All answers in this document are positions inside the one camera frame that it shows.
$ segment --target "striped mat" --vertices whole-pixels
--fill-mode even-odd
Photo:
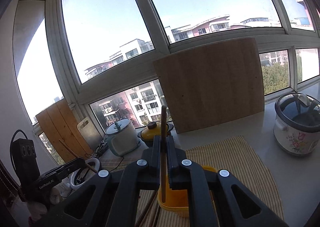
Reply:
[[[283,208],[276,183],[254,150],[245,142],[242,136],[232,137],[223,141],[195,147],[186,151],[187,158],[203,166],[213,166],[216,169],[227,169],[237,177],[252,193],[263,201],[281,219]],[[104,167],[107,170],[114,166]],[[142,212],[152,195],[151,190],[141,190],[138,211]],[[153,202],[145,221],[141,226],[153,226],[151,223],[153,211],[157,208],[156,200]],[[179,217],[177,214],[160,209],[158,227],[188,227],[189,219]]]

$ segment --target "flower pattern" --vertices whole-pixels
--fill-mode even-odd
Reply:
[[[306,136],[305,133],[299,132],[298,136],[296,136],[295,133],[292,135],[287,136],[287,139],[289,140],[290,147],[296,151],[296,153],[302,153],[302,149],[306,145],[306,142],[303,141],[304,137]]]

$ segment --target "brown wooden board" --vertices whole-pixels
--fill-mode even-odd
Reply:
[[[67,123],[65,122],[63,116],[61,115],[58,106],[56,103],[52,104],[50,107],[47,108],[47,112],[49,117],[51,118],[55,128],[61,135],[64,142],[68,145],[69,148],[72,149],[79,157],[85,158],[86,152],[81,147],[73,133],[71,132],[70,128],[68,127]]]
[[[264,110],[262,70],[254,38],[181,51],[153,64],[177,133]]]
[[[92,154],[93,151],[90,149],[89,145],[84,140],[83,136],[81,135],[81,133],[79,132],[79,130],[77,128],[78,122],[77,122],[75,116],[73,115],[71,109],[69,108],[69,105],[68,105],[66,99],[63,98],[62,100],[56,102],[56,104],[58,106],[58,109],[59,109],[63,119],[65,120],[70,131],[72,132],[72,134],[74,135],[74,137],[76,138],[76,140],[78,141],[80,146],[84,149],[84,151],[86,153]]]
[[[48,140],[50,141],[51,145],[61,156],[63,161],[67,163],[73,160],[74,156],[59,142],[59,139],[62,139],[62,137],[57,131],[56,127],[54,126],[47,110],[45,109],[42,112],[40,112],[38,115],[36,115],[36,118],[45,135],[47,136]]]

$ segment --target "white cutting board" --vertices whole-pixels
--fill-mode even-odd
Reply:
[[[97,146],[100,145],[102,136],[89,117],[84,118],[77,125],[77,128],[92,150],[95,150]]]

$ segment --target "yellow pot lid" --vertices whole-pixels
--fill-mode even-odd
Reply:
[[[154,136],[161,135],[161,122],[150,122],[141,132],[141,137],[144,140],[153,140]]]

